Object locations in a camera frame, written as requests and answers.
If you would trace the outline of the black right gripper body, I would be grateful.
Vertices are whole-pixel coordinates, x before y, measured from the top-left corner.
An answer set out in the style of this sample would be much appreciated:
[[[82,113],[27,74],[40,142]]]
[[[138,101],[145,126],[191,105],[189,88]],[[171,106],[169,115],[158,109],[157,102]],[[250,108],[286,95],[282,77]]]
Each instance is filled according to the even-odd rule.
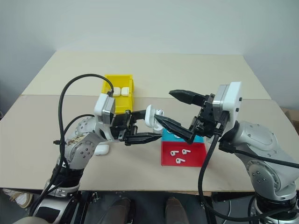
[[[214,135],[214,130],[217,120],[214,118],[213,100],[215,95],[195,94],[192,98],[192,104],[201,107],[198,116],[195,116],[191,122],[189,130],[195,135],[211,138]]]

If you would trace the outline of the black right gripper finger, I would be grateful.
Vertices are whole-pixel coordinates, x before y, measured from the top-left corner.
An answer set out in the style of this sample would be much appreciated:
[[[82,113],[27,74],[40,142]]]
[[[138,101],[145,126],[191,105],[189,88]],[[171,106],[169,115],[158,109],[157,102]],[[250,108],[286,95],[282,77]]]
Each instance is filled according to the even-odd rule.
[[[172,120],[168,117],[162,115],[154,115],[155,119],[159,124],[161,124],[167,131],[171,132],[172,134],[182,138],[188,144],[193,143],[195,134],[189,129],[186,129],[181,126],[180,123]]]
[[[171,90],[169,94],[179,100],[180,102],[186,104],[193,104],[197,106],[202,106],[206,101],[206,96],[201,95],[192,91],[187,90]]]

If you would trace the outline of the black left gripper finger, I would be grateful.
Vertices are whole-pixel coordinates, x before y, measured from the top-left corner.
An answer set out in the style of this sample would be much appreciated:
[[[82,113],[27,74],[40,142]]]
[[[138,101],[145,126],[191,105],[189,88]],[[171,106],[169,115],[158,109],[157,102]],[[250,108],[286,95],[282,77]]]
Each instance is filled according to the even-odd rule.
[[[125,145],[139,145],[139,144],[146,144],[152,141],[156,141],[162,137],[162,134],[158,133],[137,133],[134,135],[128,135],[125,138]]]
[[[135,120],[135,121],[140,120],[140,119],[145,119],[146,110],[134,111],[134,112],[131,112],[131,115],[132,115],[133,120]]]

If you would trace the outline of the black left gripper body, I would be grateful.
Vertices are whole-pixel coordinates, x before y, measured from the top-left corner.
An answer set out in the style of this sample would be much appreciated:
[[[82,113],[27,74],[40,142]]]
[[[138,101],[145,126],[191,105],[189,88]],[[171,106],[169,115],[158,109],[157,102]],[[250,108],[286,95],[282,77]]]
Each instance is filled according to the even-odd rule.
[[[136,122],[136,112],[125,111],[123,114],[115,115],[110,126],[113,138],[125,143],[133,143],[138,130]]]

